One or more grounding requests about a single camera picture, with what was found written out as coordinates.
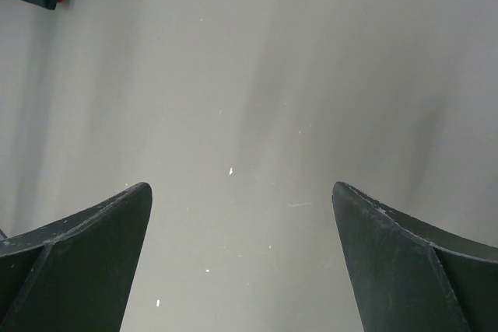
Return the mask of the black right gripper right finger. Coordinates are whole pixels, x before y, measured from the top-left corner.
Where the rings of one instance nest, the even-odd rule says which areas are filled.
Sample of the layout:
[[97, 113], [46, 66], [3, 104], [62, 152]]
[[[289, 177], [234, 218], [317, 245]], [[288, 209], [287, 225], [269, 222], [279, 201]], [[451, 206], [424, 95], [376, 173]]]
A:
[[497, 249], [344, 183], [331, 201], [365, 331], [495, 331]]

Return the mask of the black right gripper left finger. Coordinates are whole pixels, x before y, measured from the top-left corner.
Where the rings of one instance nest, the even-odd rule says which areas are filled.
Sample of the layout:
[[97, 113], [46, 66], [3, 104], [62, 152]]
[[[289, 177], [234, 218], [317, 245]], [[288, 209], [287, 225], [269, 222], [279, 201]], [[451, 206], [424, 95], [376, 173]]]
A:
[[1, 236], [3, 331], [118, 331], [153, 193], [137, 183], [17, 236]]

